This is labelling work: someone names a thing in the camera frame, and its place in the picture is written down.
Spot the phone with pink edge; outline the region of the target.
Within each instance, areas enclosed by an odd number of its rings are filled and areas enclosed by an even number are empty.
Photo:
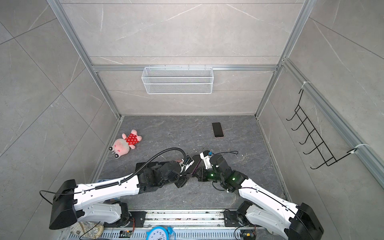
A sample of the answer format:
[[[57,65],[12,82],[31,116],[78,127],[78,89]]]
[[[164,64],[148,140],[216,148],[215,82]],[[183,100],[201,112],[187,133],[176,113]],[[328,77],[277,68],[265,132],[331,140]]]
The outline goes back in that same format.
[[[222,129],[222,125],[219,122],[212,123],[213,127],[213,133],[215,138],[223,138],[224,137],[224,132]]]

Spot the black phone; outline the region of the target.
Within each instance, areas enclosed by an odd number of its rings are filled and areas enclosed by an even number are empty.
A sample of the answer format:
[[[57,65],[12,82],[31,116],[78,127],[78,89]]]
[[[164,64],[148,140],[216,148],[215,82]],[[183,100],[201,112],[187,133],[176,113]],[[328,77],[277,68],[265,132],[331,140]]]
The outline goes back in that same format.
[[[184,171],[185,174],[193,174],[197,167],[200,165],[201,161],[200,155],[192,156],[191,160],[189,160],[186,169]]]

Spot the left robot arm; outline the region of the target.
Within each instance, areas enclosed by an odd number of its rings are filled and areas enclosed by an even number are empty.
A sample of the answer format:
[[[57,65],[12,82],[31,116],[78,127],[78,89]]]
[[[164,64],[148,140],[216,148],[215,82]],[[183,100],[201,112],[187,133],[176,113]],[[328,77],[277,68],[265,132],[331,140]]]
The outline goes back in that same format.
[[[77,222],[101,221],[126,225],[129,219],[127,204],[106,204],[107,200],[155,192],[167,184],[185,179],[189,161],[143,163],[130,175],[93,184],[65,181],[53,193],[49,228],[60,230]]]

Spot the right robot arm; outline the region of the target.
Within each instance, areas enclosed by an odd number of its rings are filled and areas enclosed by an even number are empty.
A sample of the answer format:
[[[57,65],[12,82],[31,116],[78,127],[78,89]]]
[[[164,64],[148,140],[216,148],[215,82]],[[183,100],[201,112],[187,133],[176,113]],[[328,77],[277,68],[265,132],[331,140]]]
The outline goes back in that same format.
[[[233,170],[224,157],[205,151],[192,157],[193,175],[200,182],[215,182],[228,193],[245,199],[238,208],[238,219],[245,225],[257,225],[285,240],[320,240],[324,234],[314,210],[270,193],[245,174]]]

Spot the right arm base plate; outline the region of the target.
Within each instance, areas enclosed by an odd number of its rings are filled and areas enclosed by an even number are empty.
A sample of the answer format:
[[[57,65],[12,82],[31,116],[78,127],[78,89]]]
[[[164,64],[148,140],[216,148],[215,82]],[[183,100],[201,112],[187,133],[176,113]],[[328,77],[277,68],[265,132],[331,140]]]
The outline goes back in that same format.
[[[239,211],[230,211],[226,209],[223,211],[223,215],[225,227],[240,227],[250,224],[245,215]]]

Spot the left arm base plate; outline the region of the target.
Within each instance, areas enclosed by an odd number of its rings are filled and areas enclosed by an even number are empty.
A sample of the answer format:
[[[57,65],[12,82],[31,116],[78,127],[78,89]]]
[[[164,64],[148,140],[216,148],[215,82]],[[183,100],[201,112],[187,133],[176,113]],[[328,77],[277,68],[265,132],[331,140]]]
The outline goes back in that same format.
[[[147,212],[145,211],[133,211],[128,214],[124,214],[122,217],[121,228],[143,228]]]

